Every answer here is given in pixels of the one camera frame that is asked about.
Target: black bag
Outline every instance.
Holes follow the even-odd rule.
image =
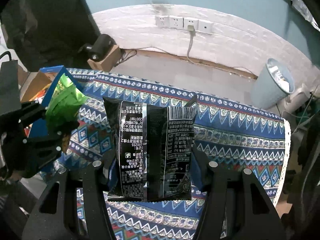
[[[112,194],[126,201],[190,200],[197,97],[184,107],[106,97],[103,101],[113,134],[118,176],[108,200],[119,201]]]

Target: plastic bag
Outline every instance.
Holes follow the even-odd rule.
[[[118,174],[108,196],[115,194],[131,201],[190,200],[189,168],[197,97],[184,107],[159,107],[106,97],[103,101],[113,134]]]
[[[87,101],[87,98],[70,78],[63,74],[45,114],[48,131],[55,131],[57,127],[65,123],[77,121],[79,108]]]

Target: wooden baseboard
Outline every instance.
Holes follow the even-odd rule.
[[[168,54],[168,53],[158,52],[158,51],[151,51],[151,50],[137,50],[137,54],[147,56],[147,57],[167,57],[167,58],[175,58],[175,59],[188,61],[188,58],[185,56],[177,56],[177,55],[173,55],[173,54]],[[248,73],[246,71],[242,71],[240,69],[236,69],[236,68],[232,68],[232,67],[227,67],[225,65],[218,64],[218,63],[215,63],[212,61],[202,60],[199,58],[190,58],[190,60],[192,60],[193,62],[198,63],[198,64],[203,64],[203,65],[207,65],[207,66],[214,67],[217,69],[232,72],[232,73],[237,74],[239,76],[244,76],[244,77],[251,78],[251,79],[258,78],[256,75]]]

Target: wall outlet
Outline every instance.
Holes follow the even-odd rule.
[[[198,30],[199,26],[199,19],[191,18],[191,17],[184,17],[183,18],[183,28],[185,30],[188,29],[188,25],[192,25],[195,29],[195,31]]]
[[[199,20],[198,31],[202,33],[212,33],[212,22],[207,20]]]
[[[156,25],[159,28],[170,28],[168,15],[156,15]]]
[[[169,16],[170,28],[183,29],[183,17],[181,16]]]

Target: blue trash bin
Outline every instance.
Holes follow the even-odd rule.
[[[283,90],[278,85],[273,75],[271,74],[270,68],[274,66],[278,66],[279,71],[289,83],[289,93]],[[293,91],[294,80],[288,68],[274,58],[269,58],[267,60],[266,66],[263,68],[258,79],[252,86],[252,105],[261,109],[268,110],[273,107],[279,100],[290,95]]]

